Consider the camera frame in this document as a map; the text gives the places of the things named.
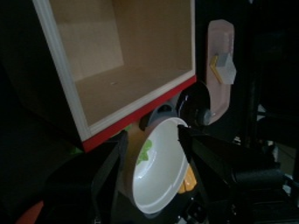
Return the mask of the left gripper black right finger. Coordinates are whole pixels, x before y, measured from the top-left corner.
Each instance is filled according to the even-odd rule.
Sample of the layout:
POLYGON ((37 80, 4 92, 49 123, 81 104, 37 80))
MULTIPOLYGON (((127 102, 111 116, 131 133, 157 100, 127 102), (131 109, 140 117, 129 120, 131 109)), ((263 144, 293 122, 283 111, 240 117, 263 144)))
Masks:
POLYGON ((260 153, 179 127, 185 156, 196 167, 209 224, 276 224, 283 174, 260 153))

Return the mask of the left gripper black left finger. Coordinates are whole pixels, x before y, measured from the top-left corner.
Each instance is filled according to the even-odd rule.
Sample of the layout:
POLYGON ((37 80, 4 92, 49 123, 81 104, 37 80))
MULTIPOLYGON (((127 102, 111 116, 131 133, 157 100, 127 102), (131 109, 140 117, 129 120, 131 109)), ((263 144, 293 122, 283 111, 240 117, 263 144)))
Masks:
POLYGON ((127 143, 123 130, 48 177, 41 224, 112 224, 127 143))

